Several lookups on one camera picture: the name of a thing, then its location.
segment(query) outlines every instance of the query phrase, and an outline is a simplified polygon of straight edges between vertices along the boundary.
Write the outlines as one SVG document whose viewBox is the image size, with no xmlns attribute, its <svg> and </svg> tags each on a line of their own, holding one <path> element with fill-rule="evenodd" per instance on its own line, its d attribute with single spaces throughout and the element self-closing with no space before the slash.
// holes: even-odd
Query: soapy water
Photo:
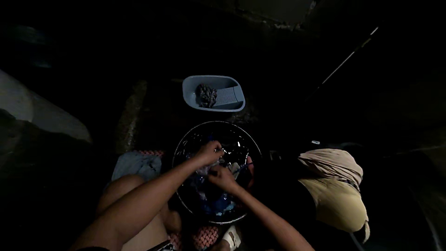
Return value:
<svg viewBox="0 0 446 251">
<path fill-rule="evenodd" d="M 260 151 L 251 137 L 239 127 L 225 122 L 209 122 L 192 129 L 182 139 L 174 155 L 173 166 L 176 166 L 195 155 L 202 145 L 211 140 L 218 140 L 225 154 L 215 163 L 198 169 L 179 188 L 178 195 L 189 211 L 201 211 L 206 215 L 222 218 L 225 214 L 237 217 L 240 209 L 233 196 L 227 194 L 209 182 L 207 176 L 212 166 L 227 168 L 246 164 L 250 149 L 252 155 L 260 158 Z"/>
</svg>

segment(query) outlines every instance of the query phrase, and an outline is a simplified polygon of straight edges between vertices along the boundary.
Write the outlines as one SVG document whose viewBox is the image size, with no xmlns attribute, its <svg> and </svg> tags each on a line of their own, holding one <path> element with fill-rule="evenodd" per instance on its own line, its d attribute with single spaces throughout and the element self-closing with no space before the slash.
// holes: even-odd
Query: blue cloth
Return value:
<svg viewBox="0 0 446 251">
<path fill-rule="evenodd" d="M 160 173 L 160 157 L 134 151 L 119 156 L 111 180 L 115 181 L 122 176 L 136 174 L 148 181 L 157 178 Z"/>
</svg>

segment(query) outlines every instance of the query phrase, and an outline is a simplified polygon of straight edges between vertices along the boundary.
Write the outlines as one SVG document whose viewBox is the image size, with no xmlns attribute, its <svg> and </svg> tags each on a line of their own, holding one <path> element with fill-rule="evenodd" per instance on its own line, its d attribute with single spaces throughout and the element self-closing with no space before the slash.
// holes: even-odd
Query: patterned cloth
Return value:
<svg viewBox="0 0 446 251">
<path fill-rule="evenodd" d="M 206 250 L 219 238 L 219 229 L 215 226 L 202 226 L 192 235 L 194 247 L 197 250 Z"/>
</svg>

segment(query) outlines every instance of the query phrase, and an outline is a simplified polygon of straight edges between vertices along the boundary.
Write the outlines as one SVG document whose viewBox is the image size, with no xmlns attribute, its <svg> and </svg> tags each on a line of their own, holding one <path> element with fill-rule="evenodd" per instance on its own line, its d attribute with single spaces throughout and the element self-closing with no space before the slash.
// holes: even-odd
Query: knee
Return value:
<svg viewBox="0 0 446 251">
<path fill-rule="evenodd" d="M 126 175 L 110 183 L 106 189 L 106 192 L 124 195 L 142 184 L 144 184 L 144 179 L 140 176 Z"/>
</svg>

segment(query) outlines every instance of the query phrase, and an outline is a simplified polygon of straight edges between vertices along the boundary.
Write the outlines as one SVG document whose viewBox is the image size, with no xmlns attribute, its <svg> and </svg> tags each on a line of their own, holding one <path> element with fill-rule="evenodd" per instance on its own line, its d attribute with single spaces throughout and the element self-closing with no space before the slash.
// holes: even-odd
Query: leg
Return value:
<svg viewBox="0 0 446 251">
<path fill-rule="evenodd" d="M 104 191 L 104 194 L 100 198 L 96 213 L 98 215 L 101 214 L 115 201 L 117 201 L 126 193 L 132 191 L 136 187 L 142 185 L 143 183 L 144 180 L 137 175 L 127 175 L 113 181 L 107 187 L 107 189 Z M 163 210 L 165 219 L 170 220 L 169 216 L 172 215 L 172 213 L 169 211 L 167 205 L 163 207 Z M 145 251 L 160 244 L 165 240 L 167 240 L 167 232 L 164 227 L 163 219 L 161 215 L 158 214 L 143 230 L 141 230 L 141 232 L 139 232 L 131 240 L 125 243 L 122 250 Z"/>
</svg>

